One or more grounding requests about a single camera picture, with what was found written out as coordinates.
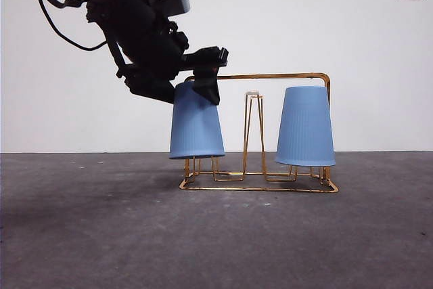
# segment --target upside-down cup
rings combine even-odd
[[[275,161],[294,166],[336,164],[326,87],[286,89]]]
[[[193,82],[176,86],[171,125],[170,158],[224,156],[217,106],[198,95]]]

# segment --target metal rack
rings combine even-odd
[[[218,76],[221,80],[246,80],[246,79],[322,79],[327,88],[328,100],[330,99],[331,81],[328,75],[320,72],[292,73],[292,74],[235,74]],[[194,80],[194,76],[188,77],[185,81]],[[248,162],[248,142],[250,138],[251,113],[252,107],[256,103],[260,126],[261,142],[261,171],[247,171]],[[245,95],[244,112],[244,148],[242,152],[241,171],[221,171],[219,158],[210,157],[211,171],[202,170],[201,159],[185,159],[185,175],[180,184],[182,190],[225,190],[225,191],[276,191],[276,192],[310,192],[310,193],[336,193],[338,187],[331,180],[331,167],[309,167],[309,173],[300,173],[298,166],[288,166],[287,173],[269,172],[267,157],[265,152],[264,140],[264,120],[263,120],[263,96],[259,92],[247,92]],[[214,185],[194,186],[194,182],[200,175],[212,175]],[[240,182],[246,183],[248,175],[262,175],[266,181],[264,186],[220,186],[221,182]],[[299,178],[309,178],[316,181],[320,188],[298,188],[290,187]]]

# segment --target wall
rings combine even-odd
[[[191,11],[175,20],[190,51],[211,45],[230,51],[221,74],[330,75],[337,151],[433,150],[431,0],[190,1]],[[80,43],[102,39],[84,9],[50,12]],[[1,13],[2,152],[168,150],[171,106],[131,95],[114,76],[107,48],[87,53],[63,42],[36,0],[2,0]],[[288,85],[221,85],[227,150],[241,149],[248,89],[265,95],[267,149],[276,149]],[[259,148],[256,128],[251,148]]]

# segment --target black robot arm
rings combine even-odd
[[[80,7],[87,2],[87,19],[103,30],[106,43],[118,66],[117,76],[125,77],[131,93],[164,102],[173,103],[174,87],[170,81],[179,71],[193,70],[196,76],[194,89],[215,104],[219,103],[217,73],[227,65],[228,51],[209,47],[185,54],[188,38],[178,31],[175,22],[168,17],[184,14],[189,10],[188,0],[48,0],[56,7]],[[49,16],[42,0],[44,14]],[[65,36],[70,43],[77,45]],[[123,53],[132,64],[125,64]]]

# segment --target blue cup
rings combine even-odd
[[[192,86],[192,81],[176,86],[170,158],[224,156],[217,106],[198,95]]]
[[[326,87],[286,89],[275,161],[294,166],[336,164]]]

